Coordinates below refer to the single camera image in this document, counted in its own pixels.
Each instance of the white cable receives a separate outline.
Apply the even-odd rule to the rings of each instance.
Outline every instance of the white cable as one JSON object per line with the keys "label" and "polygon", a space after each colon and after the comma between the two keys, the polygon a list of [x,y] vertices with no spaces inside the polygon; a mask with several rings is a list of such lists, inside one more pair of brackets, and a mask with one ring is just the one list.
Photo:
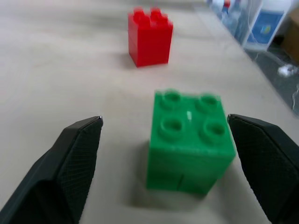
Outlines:
{"label": "white cable", "polygon": [[294,108],[295,108],[295,102],[296,102],[295,97],[299,94],[299,84],[296,85],[296,88],[297,88],[297,90],[292,95],[292,100],[293,100],[292,110],[294,110]]}

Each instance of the floor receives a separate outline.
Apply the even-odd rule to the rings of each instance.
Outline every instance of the floor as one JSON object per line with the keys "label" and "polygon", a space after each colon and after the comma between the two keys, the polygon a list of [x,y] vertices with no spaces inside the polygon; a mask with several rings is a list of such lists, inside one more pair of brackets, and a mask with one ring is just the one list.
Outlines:
{"label": "floor", "polygon": [[295,115],[299,115],[299,75],[282,77],[278,75],[279,67],[284,64],[296,63],[288,54],[276,44],[269,47],[269,53],[247,51],[249,57],[254,60],[264,75],[272,83],[281,98],[290,107]]}

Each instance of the blue label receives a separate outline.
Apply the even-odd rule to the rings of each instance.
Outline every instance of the blue label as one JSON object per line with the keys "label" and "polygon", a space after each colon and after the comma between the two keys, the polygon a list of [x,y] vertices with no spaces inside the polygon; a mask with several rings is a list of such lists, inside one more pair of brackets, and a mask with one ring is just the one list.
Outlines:
{"label": "blue label", "polygon": [[261,10],[252,28],[252,34],[249,35],[247,41],[268,44],[283,15],[283,12]]}

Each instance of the cardboard box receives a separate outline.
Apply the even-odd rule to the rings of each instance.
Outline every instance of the cardboard box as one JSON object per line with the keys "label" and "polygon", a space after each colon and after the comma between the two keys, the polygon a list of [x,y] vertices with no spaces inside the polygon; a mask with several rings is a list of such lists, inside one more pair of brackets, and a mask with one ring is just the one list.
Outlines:
{"label": "cardboard box", "polygon": [[299,63],[299,8],[290,13],[291,25],[282,44],[286,52]]}

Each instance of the block stud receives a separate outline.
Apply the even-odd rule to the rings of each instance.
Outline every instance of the block stud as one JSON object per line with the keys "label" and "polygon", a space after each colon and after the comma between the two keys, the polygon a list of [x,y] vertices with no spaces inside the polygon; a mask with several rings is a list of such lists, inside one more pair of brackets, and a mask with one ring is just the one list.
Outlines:
{"label": "block stud", "polygon": [[218,105],[219,101],[217,97],[210,94],[203,95],[195,101],[197,110],[205,114],[214,113]]}
{"label": "block stud", "polygon": [[184,131],[184,122],[178,117],[163,117],[160,121],[159,133],[165,140],[178,140],[183,136]]}
{"label": "block stud", "polygon": [[181,94],[176,90],[167,90],[162,94],[161,104],[164,109],[174,110],[180,107]]}
{"label": "block stud", "polygon": [[220,144],[223,141],[225,134],[225,126],[221,122],[211,119],[207,119],[204,122],[202,129],[199,131],[200,137],[212,144]]}

